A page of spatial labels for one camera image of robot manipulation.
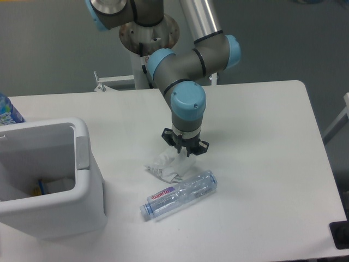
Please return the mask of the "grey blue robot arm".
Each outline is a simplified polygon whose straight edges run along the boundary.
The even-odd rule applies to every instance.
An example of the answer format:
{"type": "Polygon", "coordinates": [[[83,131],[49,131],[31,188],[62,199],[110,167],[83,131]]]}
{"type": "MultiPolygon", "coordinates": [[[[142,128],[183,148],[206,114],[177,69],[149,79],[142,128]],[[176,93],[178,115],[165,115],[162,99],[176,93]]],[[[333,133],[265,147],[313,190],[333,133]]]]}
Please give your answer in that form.
{"type": "Polygon", "coordinates": [[[235,66],[241,58],[236,38],[225,35],[212,1],[181,1],[194,48],[177,55],[173,51],[179,30],[164,12],[163,1],[86,1],[96,27],[119,28],[124,47],[137,54],[147,82],[158,88],[172,114],[172,127],[162,138],[188,155],[207,152],[201,140],[206,94],[198,79],[235,66]]]}

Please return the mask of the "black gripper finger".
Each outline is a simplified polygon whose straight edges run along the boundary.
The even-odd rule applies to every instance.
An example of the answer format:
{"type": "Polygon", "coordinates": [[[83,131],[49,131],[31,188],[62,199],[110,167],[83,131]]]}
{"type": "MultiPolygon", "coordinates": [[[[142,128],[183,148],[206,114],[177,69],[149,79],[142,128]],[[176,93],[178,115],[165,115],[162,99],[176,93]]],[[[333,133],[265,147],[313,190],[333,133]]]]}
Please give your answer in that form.
{"type": "Polygon", "coordinates": [[[191,154],[195,156],[199,156],[201,154],[204,154],[208,151],[209,143],[206,141],[194,141],[189,146],[186,147],[187,154],[186,156],[189,157],[191,154]]]}
{"type": "Polygon", "coordinates": [[[172,129],[165,128],[161,137],[166,141],[170,147],[174,147],[178,153],[181,152],[181,144],[178,136],[173,133],[172,129]]]}

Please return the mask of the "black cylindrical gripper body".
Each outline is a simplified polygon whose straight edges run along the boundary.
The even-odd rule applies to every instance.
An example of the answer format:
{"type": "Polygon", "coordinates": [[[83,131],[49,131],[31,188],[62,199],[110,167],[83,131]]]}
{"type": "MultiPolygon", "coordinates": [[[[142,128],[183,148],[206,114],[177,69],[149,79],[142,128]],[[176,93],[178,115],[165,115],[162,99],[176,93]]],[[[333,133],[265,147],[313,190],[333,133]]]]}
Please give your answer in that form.
{"type": "Polygon", "coordinates": [[[200,132],[190,134],[188,132],[176,133],[172,131],[171,138],[173,147],[177,153],[181,153],[182,149],[186,149],[187,154],[201,154],[200,132]]]}

